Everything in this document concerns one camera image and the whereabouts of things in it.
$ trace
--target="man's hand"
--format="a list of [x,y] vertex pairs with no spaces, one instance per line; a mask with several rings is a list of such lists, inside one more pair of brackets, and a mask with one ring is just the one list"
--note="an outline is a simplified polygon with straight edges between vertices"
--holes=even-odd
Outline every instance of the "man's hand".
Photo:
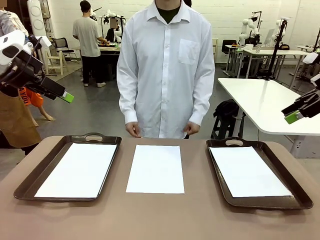
[[183,129],[183,131],[188,135],[196,134],[199,132],[199,130],[200,126],[190,121],[186,124],[185,128]]
[[125,125],[125,130],[134,138],[141,138],[140,128],[137,122],[129,122]]

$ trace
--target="shoe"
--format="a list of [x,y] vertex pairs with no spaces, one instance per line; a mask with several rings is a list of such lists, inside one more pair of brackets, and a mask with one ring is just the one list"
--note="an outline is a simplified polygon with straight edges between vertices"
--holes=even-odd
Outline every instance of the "shoe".
[[106,85],[105,82],[97,83],[97,84],[96,84],[96,86],[97,86],[98,88],[102,88],[102,87],[104,87],[105,85]]

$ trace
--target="black pants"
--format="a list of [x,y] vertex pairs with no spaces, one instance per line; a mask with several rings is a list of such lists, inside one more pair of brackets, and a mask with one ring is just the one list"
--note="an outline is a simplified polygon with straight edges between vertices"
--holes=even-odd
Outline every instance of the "black pants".
[[84,84],[89,83],[90,72],[92,72],[97,84],[101,84],[103,82],[101,65],[102,64],[100,56],[82,56],[82,73]]

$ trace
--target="white paper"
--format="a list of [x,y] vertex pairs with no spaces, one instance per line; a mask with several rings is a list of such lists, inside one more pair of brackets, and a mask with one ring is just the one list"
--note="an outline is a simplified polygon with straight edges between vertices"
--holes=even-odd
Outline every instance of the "white paper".
[[116,147],[73,143],[35,197],[96,198]]
[[126,192],[184,194],[180,147],[137,145]]
[[290,196],[253,147],[210,147],[234,198]]

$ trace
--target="tray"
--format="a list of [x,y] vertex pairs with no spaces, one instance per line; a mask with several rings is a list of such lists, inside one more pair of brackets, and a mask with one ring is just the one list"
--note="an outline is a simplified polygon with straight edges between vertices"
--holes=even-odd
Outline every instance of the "tray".
[[[119,149],[121,137],[104,136],[100,133],[88,133],[83,136],[64,136],[52,151],[35,167],[35,169],[26,177],[26,179],[20,184],[20,186],[14,191],[14,197],[20,200],[32,200],[42,202],[91,202],[96,200],[100,195],[105,184],[108,172],[113,164],[116,153]],[[72,143],[81,144],[105,144],[116,145],[110,166],[105,173],[104,180],[102,182],[99,194],[95,198],[60,198],[60,197],[35,197],[38,189],[42,186],[47,177],[51,174],[54,168],[57,166],[62,157],[66,154]]]
[[[266,143],[260,141],[246,141],[238,137],[230,137],[224,140],[208,140],[206,141],[206,145],[220,183],[222,194],[228,204],[234,207],[261,210],[303,210],[311,209],[313,207],[314,203],[307,193]],[[279,180],[291,192],[292,196],[233,197],[209,148],[241,147],[253,147]]]

